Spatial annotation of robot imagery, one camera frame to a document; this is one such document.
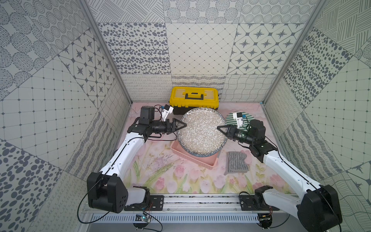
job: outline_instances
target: pink plastic basket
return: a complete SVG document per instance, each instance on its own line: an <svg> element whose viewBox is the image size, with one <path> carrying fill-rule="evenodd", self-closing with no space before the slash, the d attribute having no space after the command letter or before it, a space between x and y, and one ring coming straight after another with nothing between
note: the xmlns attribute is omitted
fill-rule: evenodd
<svg viewBox="0 0 371 232"><path fill-rule="evenodd" d="M213 169L218 164L218 156L221 151L217 152L216 154L208 157L197 157L189 154L186 152L182 146L179 144L178 140L175 140L171 144L171 149L173 150L174 154L177 154L178 156L187 159L189 161L192 161L201 167L205 167L207 169Z"/></svg>

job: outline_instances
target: patterned wall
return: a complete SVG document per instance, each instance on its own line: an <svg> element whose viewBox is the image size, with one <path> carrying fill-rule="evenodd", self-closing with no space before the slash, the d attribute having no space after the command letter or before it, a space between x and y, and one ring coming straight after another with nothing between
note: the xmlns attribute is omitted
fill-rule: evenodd
<svg viewBox="0 0 371 232"><path fill-rule="evenodd" d="M133 101L168 101L181 85L260 102L317 1L87 2Z"/></svg>
<svg viewBox="0 0 371 232"><path fill-rule="evenodd" d="M371 230L370 16L330 0L266 103L286 156L337 189L342 231Z"/></svg>
<svg viewBox="0 0 371 232"><path fill-rule="evenodd" d="M1 1L0 41L1 231L74 230L129 102L75 0Z"/></svg>

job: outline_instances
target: table surface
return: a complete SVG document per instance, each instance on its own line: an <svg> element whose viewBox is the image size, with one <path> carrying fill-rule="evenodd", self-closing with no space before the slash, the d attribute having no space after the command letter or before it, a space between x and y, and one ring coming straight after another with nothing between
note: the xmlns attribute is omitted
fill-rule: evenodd
<svg viewBox="0 0 371 232"><path fill-rule="evenodd" d="M133 103L120 143L126 136L128 127L140 115L144 105L155 106L166 103L135 102ZM266 136L276 143L272 130L259 103L220 103L218 112L226 117L234 111L244 111L255 119L263 121L266 127ZM180 119L182 115L170 114L168 118ZM174 134L164 135L161 139L171 140ZM209 170L173 153L170 141L147 140L138 151L130 169L125 174L124 184L127 187L146 186L151 193L253 193L254 189L263 185L273 186L284 193L294 193L289 185L271 168L260 163L249 149L241 147L237 142L228 140L222 148L217 165ZM247 173L224 175L226 169L226 153L241 151L247 154L245 163L249 167Z"/></svg>

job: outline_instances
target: yellow toolbox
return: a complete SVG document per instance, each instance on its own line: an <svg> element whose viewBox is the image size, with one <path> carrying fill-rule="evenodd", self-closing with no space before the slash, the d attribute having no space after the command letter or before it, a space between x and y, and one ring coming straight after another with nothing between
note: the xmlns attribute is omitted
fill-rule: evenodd
<svg viewBox="0 0 371 232"><path fill-rule="evenodd" d="M214 88L176 86L171 91L169 103L174 107L173 114L185 114L197 107L217 110L219 107L218 91Z"/></svg>

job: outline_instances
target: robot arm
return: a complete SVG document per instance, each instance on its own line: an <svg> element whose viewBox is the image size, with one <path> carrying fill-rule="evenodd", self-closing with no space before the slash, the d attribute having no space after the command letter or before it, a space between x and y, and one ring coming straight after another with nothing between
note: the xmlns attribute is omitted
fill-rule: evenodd
<svg viewBox="0 0 371 232"><path fill-rule="evenodd" d="M149 205L150 193L145 187L127 189L124 175L138 150L152 133L173 133L187 125L177 119L166 119L170 111L164 107L162 118L154 120L154 107L142 107L141 115L129 127L128 134L111 160L100 172L91 173L87 179L88 203L91 208L119 213L125 206L136 204L138 208ZM293 197L276 191L271 186L255 190L255 205L274 206L298 218L309 232L322 232L342 222L338 194L330 185L322 186L301 172L277 148L265 140L263 122L251 120L248 131L236 125L219 126L217 129L229 139L249 144L251 153L272 168L298 194Z"/></svg>
<svg viewBox="0 0 371 232"><path fill-rule="evenodd" d="M161 113L162 120L154 120L155 108L143 106L140 117L136 118L129 127L128 133L115 152L111 160L100 170L92 172L86 180L88 187L89 207L119 213L125 206L139 204L138 207L147 206L149 191L144 187L126 188L123 184L124 175L129 169L138 150L144 145L152 133L173 133L186 127L176 118L170 123L166 119L171 109L166 105Z"/></svg>
<svg viewBox="0 0 371 232"><path fill-rule="evenodd" d="M322 186L281 156L278 149L265 140L263 122L251 120L247 132L236 125L217 129L233 141L249 144L251 153L272 168L298 195L293 197L263 186L255 190L255 205L277 207L298 218L309 232L322 232L342 222L336 190L330 185Z"/></svg>

